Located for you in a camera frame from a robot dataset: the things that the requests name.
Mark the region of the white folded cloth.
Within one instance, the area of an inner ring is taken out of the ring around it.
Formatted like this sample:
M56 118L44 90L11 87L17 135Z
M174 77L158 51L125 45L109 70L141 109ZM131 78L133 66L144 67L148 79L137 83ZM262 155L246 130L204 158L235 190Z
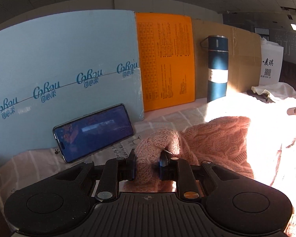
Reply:
M277 84L266 86L253 86L251 90L258 95L266 95L273 102L279 102L287 98L296 99L296 90L287 83L278 82Z

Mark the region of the blue thermos bottle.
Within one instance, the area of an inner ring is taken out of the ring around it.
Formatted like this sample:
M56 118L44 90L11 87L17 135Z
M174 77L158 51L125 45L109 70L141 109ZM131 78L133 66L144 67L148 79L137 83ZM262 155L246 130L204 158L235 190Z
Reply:
M226 96L228 83L229 49L228 38L222 35L210 35L208 41L208 84L207 102Z

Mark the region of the small dark grey cloth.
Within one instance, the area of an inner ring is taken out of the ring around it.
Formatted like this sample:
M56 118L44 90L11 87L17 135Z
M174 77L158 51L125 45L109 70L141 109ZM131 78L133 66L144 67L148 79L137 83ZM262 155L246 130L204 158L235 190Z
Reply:
M267 96L267 94L259 95L257 93L254 93L252 90L247 90L246 93L247 93L247 95L252 96L252 97L256 98L257 100L259 100L259 101L261 101L263 103L273 103L274 102L273 100L271 100Z

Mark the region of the brown cardboard box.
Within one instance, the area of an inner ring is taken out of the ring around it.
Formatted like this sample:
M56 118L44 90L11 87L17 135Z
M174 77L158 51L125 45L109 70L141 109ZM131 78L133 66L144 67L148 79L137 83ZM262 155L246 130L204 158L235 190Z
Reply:
M195 53L195 96L197 99L207 96L208 81L208 40L210 35L228 38L228 86L227 94L243 93L252 86L259 85L261 70L260 36L249 31L206 22L200 19L192 20Z

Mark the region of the white printed tote bag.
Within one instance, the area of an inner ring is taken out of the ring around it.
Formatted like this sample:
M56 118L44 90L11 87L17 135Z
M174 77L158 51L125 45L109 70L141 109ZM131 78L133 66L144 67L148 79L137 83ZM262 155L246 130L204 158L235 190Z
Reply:
M283 61L283 47L265 38L261 39L261 71L259 86L277 84Z

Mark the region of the black smartphone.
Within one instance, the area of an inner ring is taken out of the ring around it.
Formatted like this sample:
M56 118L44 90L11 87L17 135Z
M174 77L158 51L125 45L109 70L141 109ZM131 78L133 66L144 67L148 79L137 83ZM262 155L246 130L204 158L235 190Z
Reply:
M53 128L66 163L73 163L134 135L124 104L118 104Z

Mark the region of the pink knitted sweater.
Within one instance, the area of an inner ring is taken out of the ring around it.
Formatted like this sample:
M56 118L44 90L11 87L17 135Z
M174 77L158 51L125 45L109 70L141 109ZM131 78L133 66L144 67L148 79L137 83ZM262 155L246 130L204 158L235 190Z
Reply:
M129 192L171 192L172 181L161 181L155 172L163 149L192 165L211 161L285 193L293 206L286 227L296 236L296 98L261 102L240 94L225 97L177 116L188 125L144 126L147 134L135 150L137 174L123 189Z

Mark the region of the black sofa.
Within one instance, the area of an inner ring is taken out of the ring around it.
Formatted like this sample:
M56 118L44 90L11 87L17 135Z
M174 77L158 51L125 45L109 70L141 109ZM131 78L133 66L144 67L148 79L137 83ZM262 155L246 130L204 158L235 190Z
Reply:
M296 90L296 64L286 61L282 62L279 82L285 82Z

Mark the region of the light blue tissue carton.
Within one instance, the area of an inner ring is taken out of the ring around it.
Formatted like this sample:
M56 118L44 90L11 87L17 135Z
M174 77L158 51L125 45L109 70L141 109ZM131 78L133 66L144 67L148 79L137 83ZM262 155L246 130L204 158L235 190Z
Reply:
M144 118L133 11L66 12L0 31L0 166L55 147L55 126L117 104Z

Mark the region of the orange printed box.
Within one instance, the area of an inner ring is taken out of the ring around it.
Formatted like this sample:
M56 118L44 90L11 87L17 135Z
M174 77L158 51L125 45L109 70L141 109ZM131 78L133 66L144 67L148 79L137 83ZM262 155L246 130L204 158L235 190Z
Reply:
M141 86L146 112L195 100L195 54L188 16L137 13Z

